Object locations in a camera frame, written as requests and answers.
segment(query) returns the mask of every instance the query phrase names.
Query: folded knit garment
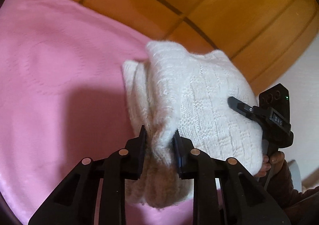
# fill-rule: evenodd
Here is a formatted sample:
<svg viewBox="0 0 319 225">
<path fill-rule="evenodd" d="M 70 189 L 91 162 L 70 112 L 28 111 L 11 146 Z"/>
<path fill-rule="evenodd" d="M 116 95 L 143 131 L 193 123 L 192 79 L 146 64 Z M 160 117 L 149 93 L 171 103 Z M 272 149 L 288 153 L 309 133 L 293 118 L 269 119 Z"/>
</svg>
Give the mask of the folded knit garment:
<svg viewBox="0 0 319 225">
<path fill-rule="evenodd" d="M 228 57 L 220 50 L 190 54 L 174 42 L 151 41 L 146 50 L 145 62 L 123 64 L 134 133 L 138 136 L 145 125 L 148 134 L 141 179 L 126 181 L 127 201 L 164 208 L 193 197 L 193 181 L 176 173 L 171 144 L 176 129 L 211 157 L 235 157 L 256 174 L 262 164 L 262 130 L 230 109 L 227 98 L 249 105 L 256 105 L 256 99 Z"/>
</svg>

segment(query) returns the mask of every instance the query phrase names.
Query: dark sleeve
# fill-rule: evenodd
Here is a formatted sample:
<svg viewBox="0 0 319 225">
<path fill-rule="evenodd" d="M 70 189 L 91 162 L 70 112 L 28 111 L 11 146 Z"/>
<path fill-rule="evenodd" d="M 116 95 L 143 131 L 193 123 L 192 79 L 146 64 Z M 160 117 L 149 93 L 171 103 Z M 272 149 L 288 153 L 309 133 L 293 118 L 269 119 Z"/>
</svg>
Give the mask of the dark sleeve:
<svg viewBox="0 0 319 225">
<path fill-rule="evenodd" d="M 284 209 L 319 192 L 319 186 L 315 189 L 307 190 L 305 193 L 299 193 L 297 190 L 294 190 L 291 173 L 285 160 L 280 172 L 270 179 L 267 192 Z"/>
</svg>

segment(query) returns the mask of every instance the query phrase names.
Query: metal rivet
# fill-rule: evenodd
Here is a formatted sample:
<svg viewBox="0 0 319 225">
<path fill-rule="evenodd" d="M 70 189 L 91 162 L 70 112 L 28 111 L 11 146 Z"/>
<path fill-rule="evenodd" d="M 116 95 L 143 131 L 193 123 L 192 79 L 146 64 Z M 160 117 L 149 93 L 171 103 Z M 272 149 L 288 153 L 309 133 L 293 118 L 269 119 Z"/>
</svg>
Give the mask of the metal rivet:
<svg viewBox="0 0 319 225">
<path fill-rule="evenodd" d="M 200 150 L 197 149 L 197 148 L 193 148 L 193 149 L 190 151 L 190 153 L 191 153 L 192 155 L 198 156 L 198 155 L 200 154 Z"/>
<path fill-rule="evenodd" d="M 237 164 L 237 160 L 235 158 L 229 158 L 228 163 L 231 165 L 235 165 L 235 164 Z"/>
<path fill-rule="evenodd" d="M 123 148 L 123 149 L 121 149 L 121 150 L 119 151 L 119 154 L 120 154 L 121 156 L 126 156 L 128 153 L 129 153 L 129 151 L 128 151 L 127 149 L 125 149 L 125 148 Z"/>
<path fill-rule="evenodd" d="M 88 164 L 90 164 L 90 163 L 91 163 L 91 158 L 83 158 L 83 159 L 82 159 L 82 164 L 88 165 Z"/>
</svg>

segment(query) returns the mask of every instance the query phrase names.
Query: knit texture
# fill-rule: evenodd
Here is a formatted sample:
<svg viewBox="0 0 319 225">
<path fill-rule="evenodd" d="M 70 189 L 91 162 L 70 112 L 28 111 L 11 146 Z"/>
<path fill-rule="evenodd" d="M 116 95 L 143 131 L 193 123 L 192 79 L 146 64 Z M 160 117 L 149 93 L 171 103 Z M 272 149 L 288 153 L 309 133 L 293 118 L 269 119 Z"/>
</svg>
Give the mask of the knit texture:
<svg viewBox="0 0 319 225">
<path fill-rule="evenodd" d="M 179 179 L 174 166 L 176 129 L 211 157 L 235 157 L 256 174 L 262 164 L 262 130 L 230 109 L 227 98 L 249 105 L 256 105 L 256 99 L 228 57 L 220 50 L 190 54 L 174 42 L 151 41 L 146 50 L 147 61 L 123 64 L 134 133 L 138 136 L 145 125 L 148 134 L 141 178 L 126 181 L 127 201 L 164 208 L 193 197 L 193 181 Z"/>
</svg>

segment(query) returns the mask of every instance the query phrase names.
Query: pink cloth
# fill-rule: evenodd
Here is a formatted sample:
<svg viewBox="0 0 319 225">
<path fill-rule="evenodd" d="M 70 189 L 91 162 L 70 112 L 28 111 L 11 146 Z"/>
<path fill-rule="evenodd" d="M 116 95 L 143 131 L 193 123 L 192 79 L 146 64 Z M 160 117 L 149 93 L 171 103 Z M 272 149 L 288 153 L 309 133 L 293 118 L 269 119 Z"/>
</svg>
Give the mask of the pink cloth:
<svg viewBox="0 0 319 225">
<path fill-rule="evenodd" d="M 133 137 L 121 65 L 144 60 L 148 41 L 71 0 L 5 1 L 0 191 L 23 224 L 83 157 L 108 157 Z M 126 211 L 128 225 L 186 225 L 192 201 Z"/>
</svg>

